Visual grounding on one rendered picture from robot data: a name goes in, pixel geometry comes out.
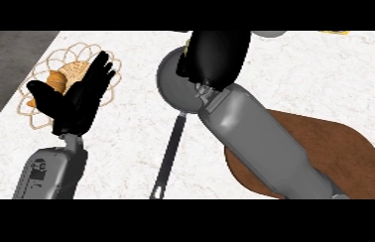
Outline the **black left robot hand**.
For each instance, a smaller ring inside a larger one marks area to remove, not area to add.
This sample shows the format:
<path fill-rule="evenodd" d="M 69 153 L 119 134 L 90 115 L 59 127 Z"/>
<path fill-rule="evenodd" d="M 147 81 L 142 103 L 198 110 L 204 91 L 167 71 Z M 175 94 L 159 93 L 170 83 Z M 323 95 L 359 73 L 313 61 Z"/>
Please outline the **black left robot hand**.
<path fill-rule="evenodd" d="M 109 81 L 115 75 L 108 61 L 108 53 L 100 52 L 93 60 L 85 76 L 77 81 L 66 94 L 40 80 L 26 83 L 37 109 L 53 118 L 53 134 L 81 136 L 91 127 L 96 111 Z"/>

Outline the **grey frying pan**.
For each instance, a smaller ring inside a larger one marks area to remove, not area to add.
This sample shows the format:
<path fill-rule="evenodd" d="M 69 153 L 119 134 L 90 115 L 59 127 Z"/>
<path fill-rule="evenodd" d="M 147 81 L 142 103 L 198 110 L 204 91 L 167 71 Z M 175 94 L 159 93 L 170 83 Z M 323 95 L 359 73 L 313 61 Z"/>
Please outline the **grey frying pan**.
<path fill-rule="evenodd" d="M 150 199 L 164 198 L 164 192 L 167 189 L 170 172 L 186 123 L 186 115 L 196 114 L 202 106 L 202 101 L 196 97 L 195 84 L 186 77 L 177 75 L 177 64 L 180 57 L 183 56 L 183 52 L 183 47 L 173 50 L 164 57 L 156 70 L 158 92 L 162 100 L 178 111 L 178 115 L 174 121 L 158 176 L 149 196 Z"/>

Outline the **brown wooden cutting board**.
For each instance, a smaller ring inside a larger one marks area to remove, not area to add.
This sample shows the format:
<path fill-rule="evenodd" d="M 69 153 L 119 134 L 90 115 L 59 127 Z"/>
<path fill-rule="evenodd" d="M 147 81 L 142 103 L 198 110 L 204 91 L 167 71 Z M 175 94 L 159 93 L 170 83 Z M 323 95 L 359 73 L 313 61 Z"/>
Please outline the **brown wooden cutting board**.
<path fill-rule="evenodd" d="M 375 199 L 375 146 L 348 126 L 270 111 L 307 150 L 311 165 L 329 176 L 351 199 Z"/>

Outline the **orange croissant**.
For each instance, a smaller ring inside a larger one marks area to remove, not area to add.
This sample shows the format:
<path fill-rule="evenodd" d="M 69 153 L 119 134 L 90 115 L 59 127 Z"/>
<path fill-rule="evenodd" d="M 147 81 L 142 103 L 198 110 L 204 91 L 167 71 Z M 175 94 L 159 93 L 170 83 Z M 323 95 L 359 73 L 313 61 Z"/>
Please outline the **orange croissant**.
<path fill-rule="evenodd" d="M 65 75 L 59 71 L 51 70 L 50 75 L 47 77 L 47 84 L 53 87 L 53 89 L 59 93 L 65 93 L 66 83 L 68 83 L 68 79 Z"/>

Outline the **tan round bread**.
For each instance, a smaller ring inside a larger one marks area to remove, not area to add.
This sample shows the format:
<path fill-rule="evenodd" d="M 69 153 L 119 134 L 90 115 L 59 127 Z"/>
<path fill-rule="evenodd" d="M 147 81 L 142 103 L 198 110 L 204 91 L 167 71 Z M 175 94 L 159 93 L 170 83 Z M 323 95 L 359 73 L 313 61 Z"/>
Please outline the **tan round bread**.
<path fill-rule="evenodd" d="M 87 70 L 90 67 L 90 63 L 87 61 L 74 61 L 69 62 L 68 64 L 65 64 L 60 68 L 59 68 L 59 72 L 65 75 L 66 77 L 66 88 L 71 88 L 72 84 L 77 81 L 81 81 Z"/>

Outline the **grey round object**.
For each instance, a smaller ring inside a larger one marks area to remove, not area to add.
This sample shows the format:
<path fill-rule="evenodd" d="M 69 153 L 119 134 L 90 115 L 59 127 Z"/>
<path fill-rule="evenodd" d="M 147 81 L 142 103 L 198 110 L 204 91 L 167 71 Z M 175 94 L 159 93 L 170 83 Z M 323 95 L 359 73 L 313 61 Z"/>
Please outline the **grey round object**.
<path fill-rule="evenodd" d="M 283 35 L 286 31 L 252 31 L 252 34 L 263 38 L 276 38 Z"/>

